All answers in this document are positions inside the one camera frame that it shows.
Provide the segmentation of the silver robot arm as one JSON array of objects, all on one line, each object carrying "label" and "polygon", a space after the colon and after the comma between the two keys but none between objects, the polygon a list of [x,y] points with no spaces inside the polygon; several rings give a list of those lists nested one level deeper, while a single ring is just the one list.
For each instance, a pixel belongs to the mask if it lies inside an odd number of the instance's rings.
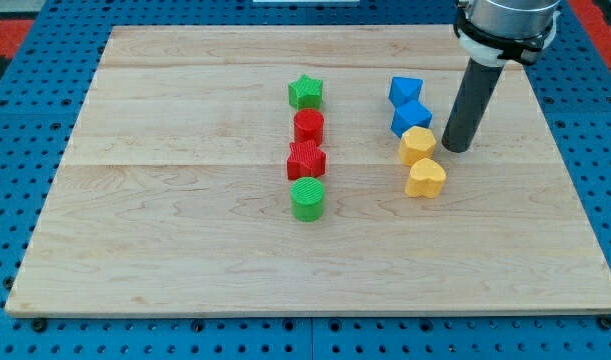
[{"label": "silver robot arm", "polygon": [[454,33],[482,66],[531,66],[556,36],[558,6],[558,0],[459,0]]}]

